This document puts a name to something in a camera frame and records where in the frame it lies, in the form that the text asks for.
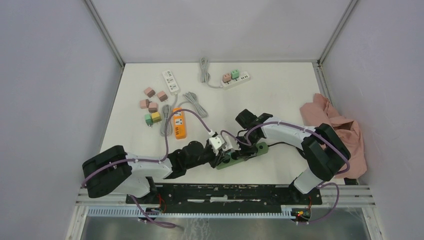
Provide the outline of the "green power strip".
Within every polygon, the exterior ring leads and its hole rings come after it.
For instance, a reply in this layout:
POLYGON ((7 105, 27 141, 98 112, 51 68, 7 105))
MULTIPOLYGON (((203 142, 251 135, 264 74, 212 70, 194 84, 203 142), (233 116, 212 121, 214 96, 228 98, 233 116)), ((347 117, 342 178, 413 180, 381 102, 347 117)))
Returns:
POLYGON ((253 149, 255 150, 255 152, 248 153, 247 156, 236 156, 236 152, 229 154, 229 159, 218 164, 216 166, 216 169, 222 170, 224 168, 228 168, 230 166, 246 162, 249 159, 265 155, 269 151, 269 147, 265 142, 257 143, 253 149))

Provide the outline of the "orange power strip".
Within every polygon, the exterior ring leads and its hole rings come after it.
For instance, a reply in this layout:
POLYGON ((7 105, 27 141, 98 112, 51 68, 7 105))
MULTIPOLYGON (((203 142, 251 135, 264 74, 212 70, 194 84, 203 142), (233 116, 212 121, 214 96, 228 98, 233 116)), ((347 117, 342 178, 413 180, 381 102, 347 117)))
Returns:
POLYGON ((187 137, 187 127, 184 111, 181 111, 181 107, 173 109, 173 125, 174 125, 174 136, 177 140, 185 139, 187 137))

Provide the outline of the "yellow USB adapter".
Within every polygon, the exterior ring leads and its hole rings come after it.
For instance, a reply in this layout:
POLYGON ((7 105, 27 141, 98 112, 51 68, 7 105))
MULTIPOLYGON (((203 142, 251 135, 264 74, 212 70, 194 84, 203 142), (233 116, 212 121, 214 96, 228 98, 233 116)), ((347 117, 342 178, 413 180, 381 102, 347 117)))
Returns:
POLYGON ((150 116, 154 124, 162 121, 162 117, 159 112, 152 112, 150 116))

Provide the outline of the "mint adapter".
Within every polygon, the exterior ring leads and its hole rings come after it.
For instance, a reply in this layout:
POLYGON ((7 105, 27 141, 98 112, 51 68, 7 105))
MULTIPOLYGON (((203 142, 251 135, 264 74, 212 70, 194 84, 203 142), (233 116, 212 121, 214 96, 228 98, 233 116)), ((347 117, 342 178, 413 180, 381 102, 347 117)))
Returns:
POLYGON ((154 123, 153 123, 153 119, 152 116, 148 113, 144 115, 144 120, 147 126, 151 127, 154 123))

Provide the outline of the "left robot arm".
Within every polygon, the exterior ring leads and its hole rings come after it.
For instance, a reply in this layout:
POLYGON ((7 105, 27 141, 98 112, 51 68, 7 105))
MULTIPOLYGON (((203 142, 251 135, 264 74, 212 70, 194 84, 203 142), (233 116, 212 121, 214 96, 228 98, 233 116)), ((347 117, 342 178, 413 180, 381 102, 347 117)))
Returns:
POLYGON ((219 142, 216 137, 207 140, 205 145, 191 141, 166 157, 134 155, 126 152, 122 145, 115 145, 82 164, 84 180, 81 185, 92 199, 120 193, 149 204, 158 195, 154 179, 176 179, 197 166, 210 164, 216 168, 228 161, 233 148, 219 142))

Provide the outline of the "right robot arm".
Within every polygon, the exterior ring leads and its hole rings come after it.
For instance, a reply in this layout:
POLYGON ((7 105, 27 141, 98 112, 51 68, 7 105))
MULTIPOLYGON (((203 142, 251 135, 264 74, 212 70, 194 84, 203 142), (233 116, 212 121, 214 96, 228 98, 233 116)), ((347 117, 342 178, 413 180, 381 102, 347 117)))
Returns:
POLYGON ((270 113, 256 116, 247 109, 240 112, 235 120, 246 130, 243 136, 236 137, 240 146, 237 151, 239 157, 255 153, 254 146, 261 139, 276 140, 300 150, 307 168, 290 184, 288 196, 295 204, 302 204, 309 198, 312 189, 351 168, 351 154, 329 124, 297 125, 270 113))

